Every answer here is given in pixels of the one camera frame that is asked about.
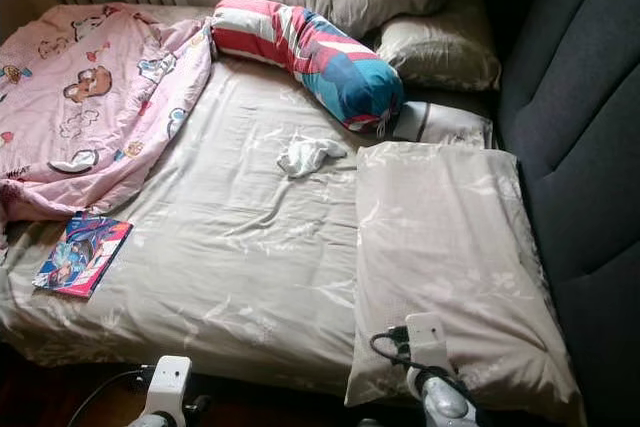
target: comic book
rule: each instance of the comic book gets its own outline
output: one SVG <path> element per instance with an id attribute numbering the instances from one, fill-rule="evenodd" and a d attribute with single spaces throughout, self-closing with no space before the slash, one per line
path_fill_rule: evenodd
<path id="1" fill-rule="evenodd" d="M 33 285 L 89 298 L 133 225 L 76 212 Z"/>

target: dark gray couch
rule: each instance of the dark gray couch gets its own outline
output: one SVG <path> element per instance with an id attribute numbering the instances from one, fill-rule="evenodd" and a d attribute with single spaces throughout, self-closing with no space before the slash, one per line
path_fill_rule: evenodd
<path id="1" fill-rule="evenodd" d="M 592 426 L 640 425 L 640 0 L 535 0 L 498 124 Z"/>

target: bolster pillow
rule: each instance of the bolster pillow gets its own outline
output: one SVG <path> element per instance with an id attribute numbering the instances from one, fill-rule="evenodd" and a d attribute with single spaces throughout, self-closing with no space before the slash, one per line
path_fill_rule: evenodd
<path id="1" fill-rule="evenodd" d="M 321 15 L 268 0 L 222 0 L 213 16 L 221 52 L 286 69 L 349 130 L 384 134 L 404 101 L 396 71 Z"/>

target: wooden floor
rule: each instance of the wooden floor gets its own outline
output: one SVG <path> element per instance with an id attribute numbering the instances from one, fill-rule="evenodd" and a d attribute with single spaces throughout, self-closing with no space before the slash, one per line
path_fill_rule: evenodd
<path id="1" fill-rule="evenodd" d="M 104 380 L 128 370 L 123 365 L 35 366 L 0 344 L 0 426 L 65 427 L 76 408 Z M 418 409 L 369 406 L 346 409 L 342 399 L 193 375 L 186 400 L 211 395 L 203 427 L 355 427 L 374 416 L 385 427 L 423 427 Z M 78 426 L 121 427 L 142 411 L 146 389 L 122 381 L 100 395 Z M 495 427 L 534 427 L 519 416 L 501 414 Z"/>

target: pink blanket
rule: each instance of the pink blanket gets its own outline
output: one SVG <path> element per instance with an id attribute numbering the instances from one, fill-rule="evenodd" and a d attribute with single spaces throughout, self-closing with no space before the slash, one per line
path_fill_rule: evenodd
<path id="1" fill-rule="evenodd" d="M 209 77 L 208 21 L 59 6 L 0 47 L 0 263 L 12 220 L 103 213 L 141 187 Z"/>

